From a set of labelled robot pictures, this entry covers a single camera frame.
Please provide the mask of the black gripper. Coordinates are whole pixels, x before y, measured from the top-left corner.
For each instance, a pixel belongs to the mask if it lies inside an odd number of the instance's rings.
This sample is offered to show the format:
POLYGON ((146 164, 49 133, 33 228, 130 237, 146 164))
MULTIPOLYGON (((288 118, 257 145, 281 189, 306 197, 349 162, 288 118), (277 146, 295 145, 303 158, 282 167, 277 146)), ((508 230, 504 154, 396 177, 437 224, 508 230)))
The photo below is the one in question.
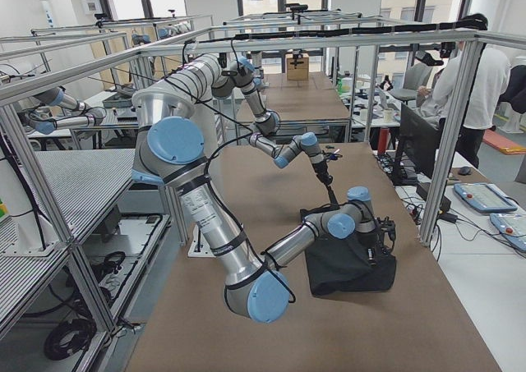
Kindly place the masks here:
POLYGON ((391 255, 395 247, 396 226, 389 217, 374 218, 373 224, 373 231, 367 234, 365 247, 368 263, 377 265, 381 258, 391 255))
POLYGON ((314 171, 316 173, 316 177, 317 179, 325 185, 325 188, 327 190, 327 194, 328 194, 328 197, 329 197, 329 200, 330 200, 330 207, 331 208, 338 208, 339 207, 339 202, 335 196, 335 193, 332 189, 332 187, 330 186, 332 181, 333 181, 333 177, 329 174, 328 172, 328 164, 327 162, 319 162, 319 163, 315 163, 314 164, 314 171))

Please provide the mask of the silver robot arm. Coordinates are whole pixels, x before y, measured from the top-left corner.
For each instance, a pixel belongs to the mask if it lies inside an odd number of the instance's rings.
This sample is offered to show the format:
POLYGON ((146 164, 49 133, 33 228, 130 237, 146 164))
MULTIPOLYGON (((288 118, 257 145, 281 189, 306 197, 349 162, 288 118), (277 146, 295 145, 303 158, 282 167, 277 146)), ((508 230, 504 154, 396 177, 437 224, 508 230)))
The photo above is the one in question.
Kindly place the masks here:
POLYGON ((261 80, 256 77, 256 68, 245 57, 237 57, 226 68, 217 87, 212 89, 212 95, 223 98, 233 89, 241 90, 254 117, 254 122, 248 127, 251 131, 244 136, 250 146, 258 148, 269 155, 278 168, 287 167, 299 154, 305 154, 313 167, 316 178, 325 186, 329 197, 329 209, 336 209, 338 201, 331 188, 333 177, 329 174, 327 156, 321 149, 316 135, 309 131, 295 135, 286 145, 276 144, 271 137, 276 135, 280 127, 279 114, 268 109, 261 98, 259 86, 261 80))
POLYGON ((172 189, 213 256, 224 266, 224 303, 258 323, 279 319, 296 298, 284 268, 305 255, 311 293, 384 292, 395 280, 395 224, 374 214, 369 190, 355 186, 347 199, 300 213, 300 224, 262 252, 223 202, 210 176, 205 138, 188 113, 176 110, 181 94, 141 90, 140 121, 132 176, 172 189))

